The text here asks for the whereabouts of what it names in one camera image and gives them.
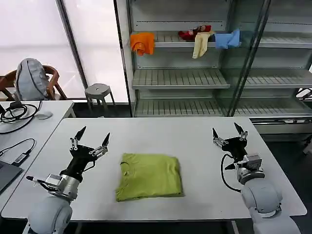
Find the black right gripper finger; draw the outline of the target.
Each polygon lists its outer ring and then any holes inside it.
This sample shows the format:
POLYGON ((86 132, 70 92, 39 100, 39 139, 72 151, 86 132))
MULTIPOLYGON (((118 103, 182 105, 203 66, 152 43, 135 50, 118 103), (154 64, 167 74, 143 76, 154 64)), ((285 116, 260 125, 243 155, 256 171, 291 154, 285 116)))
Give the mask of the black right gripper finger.
POLYGON ((236 128, 236 130, 238 131, 238 133, 240 134, 240 141, 247 141, 247 136, 248 136, 248 132, 244 131, 243 128, 238 125, 236 122, 234 123, 234 126, 236 128))
POLYGON ((222 147, 222 146, 229 144, 228 141, 226 141, 226 140, 224 140, 218 136, 218 134, 214 128, 212 128, 212 131, 213 131, 213 143, 215 145, 217 145, 218 147, 222 147))

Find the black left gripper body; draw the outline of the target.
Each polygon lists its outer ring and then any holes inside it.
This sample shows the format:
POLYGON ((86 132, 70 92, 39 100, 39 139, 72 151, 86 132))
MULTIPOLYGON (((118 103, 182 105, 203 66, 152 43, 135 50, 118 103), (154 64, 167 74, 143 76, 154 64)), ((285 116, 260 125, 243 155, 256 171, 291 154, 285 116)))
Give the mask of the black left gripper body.
POLYGON ((97 158, 89 154, 94 148, 78 145, 78 149, 70 150, 72 160, 65 170, 60 172, 60 175, 72 177, 78 181, 82 181, 82 173, 95 167, 97 158))

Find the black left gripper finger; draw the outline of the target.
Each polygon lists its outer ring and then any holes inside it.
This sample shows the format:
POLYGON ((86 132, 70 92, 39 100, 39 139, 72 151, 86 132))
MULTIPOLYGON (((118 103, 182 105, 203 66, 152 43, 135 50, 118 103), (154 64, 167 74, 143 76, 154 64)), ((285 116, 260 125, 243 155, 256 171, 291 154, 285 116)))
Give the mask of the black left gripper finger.
POLYGON ((70 147, 70 150, 77 150, 78 149, 78 143, 79 141, 81 140, 84 132, 86 130, 86 126, 84 126, 81 130, 79 130, 75 137, 74 138, 70 138, 70 141, 71 141, 71 147, 70 147))
POLYGON ((90 151, 89 154, 92 156, 103 156, 103 155, 105 155, 108 152, 109 137, 110 137, 110 133, 107 134, 103 143, 100 146, 98 146, 97 148, 90 151))

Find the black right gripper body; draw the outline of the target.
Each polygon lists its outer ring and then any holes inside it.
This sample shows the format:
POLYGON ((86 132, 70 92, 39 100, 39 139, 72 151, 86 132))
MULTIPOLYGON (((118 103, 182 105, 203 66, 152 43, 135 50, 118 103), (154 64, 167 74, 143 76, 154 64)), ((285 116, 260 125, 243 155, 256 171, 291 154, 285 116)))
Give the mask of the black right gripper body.
POLYGON ((245 150, 247 146, 246 139, 240 139, 240 137, 232 137, 225 140, 227 144, 223 145, 221 149, 225 152, 229 152, 234 159, 234 162, 242 161, 244 156, 248 153, 245 150))

